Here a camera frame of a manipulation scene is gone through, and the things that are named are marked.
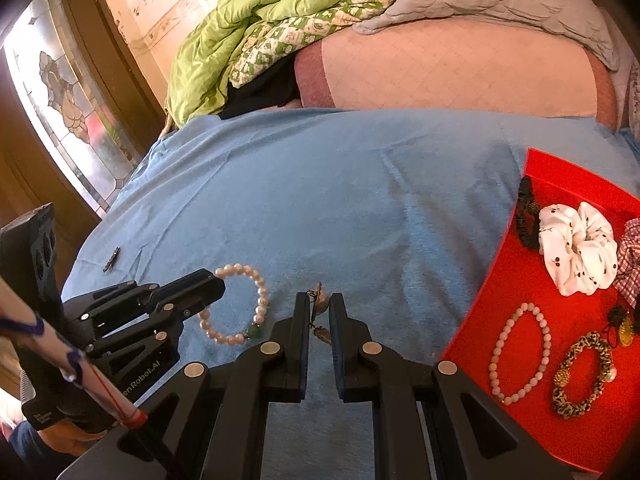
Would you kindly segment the operator left hand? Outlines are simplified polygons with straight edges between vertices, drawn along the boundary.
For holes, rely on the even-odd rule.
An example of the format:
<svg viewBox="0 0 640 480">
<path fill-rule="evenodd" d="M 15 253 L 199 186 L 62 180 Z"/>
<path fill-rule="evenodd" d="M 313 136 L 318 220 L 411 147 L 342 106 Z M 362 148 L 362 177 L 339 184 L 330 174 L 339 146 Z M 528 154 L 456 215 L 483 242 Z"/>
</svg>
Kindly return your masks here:
<svg viewBox="0 0 640 480">
<path fill-rule="evenodd" d="M 71 420 L 62 419 L 46 429 L 36 430 L 34 440 L 53 452 L 79 457 L 106 435 L 106 430 L 92 434 L 80 429 Z"/>
</svg>

